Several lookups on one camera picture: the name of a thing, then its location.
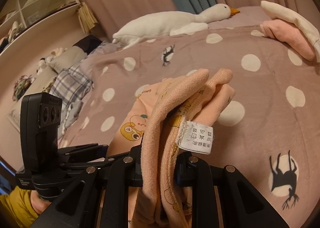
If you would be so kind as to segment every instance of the white stuffed goose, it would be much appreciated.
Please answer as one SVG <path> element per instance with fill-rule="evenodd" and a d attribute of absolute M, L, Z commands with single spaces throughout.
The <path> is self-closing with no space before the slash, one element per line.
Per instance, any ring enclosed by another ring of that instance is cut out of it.
<path fill-rule="evenodd" d="M 159 36 L 179 35 L 208 29 L 208 23 L 228 19 L 240 11 L 226 4 L 216 4 L 198 15 L 168 11 L 141 16 L 130 21 L 113 35 L 113 43 L 127 49 Z"/>

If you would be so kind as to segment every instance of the human hand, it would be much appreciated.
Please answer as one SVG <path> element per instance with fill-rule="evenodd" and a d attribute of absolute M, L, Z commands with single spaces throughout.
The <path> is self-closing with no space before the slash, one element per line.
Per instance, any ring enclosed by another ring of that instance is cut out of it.
<path fill-rule="evenodd" d="M 30 195 L 30 201 L 33 209 L 39 215 L 42 214 L 44 210 L 51 204 L 51 202 L 44 201 L 40 198 L 37 191 L 32 190 Z"/>

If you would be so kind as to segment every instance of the person's arm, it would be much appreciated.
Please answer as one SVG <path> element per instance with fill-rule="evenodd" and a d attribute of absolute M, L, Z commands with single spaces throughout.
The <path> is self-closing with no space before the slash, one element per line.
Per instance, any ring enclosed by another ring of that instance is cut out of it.
<path fill-rule="evenodd" d="M 19 227 L 29 228 L 49 205 L 36 191 L 22 190 L 18 186 L 10 195 L 0 195 L 0 202 Z"/>

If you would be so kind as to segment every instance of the white tag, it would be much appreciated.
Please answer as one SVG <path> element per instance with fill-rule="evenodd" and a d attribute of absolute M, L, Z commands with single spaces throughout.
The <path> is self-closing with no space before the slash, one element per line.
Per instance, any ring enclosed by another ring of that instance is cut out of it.
<path fill-rule="evenodd" d="M 183 120 L 179 129 L 177 144 L 187 151 L 210 154 L 213 139 L 213 127 Z"/>

